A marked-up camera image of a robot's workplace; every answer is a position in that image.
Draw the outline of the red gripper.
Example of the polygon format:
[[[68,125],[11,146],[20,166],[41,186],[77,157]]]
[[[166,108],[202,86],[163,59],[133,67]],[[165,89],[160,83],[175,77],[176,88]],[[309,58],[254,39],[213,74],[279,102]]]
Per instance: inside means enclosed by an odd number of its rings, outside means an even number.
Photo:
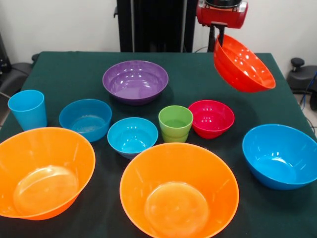
[[[210,27],[208,52],[214,51],[215,27],[241,28],[248,11],[247,1],[199,1],[196,8],[198,22]],[[219,44],[223,45],[225,27],[219,27]]]

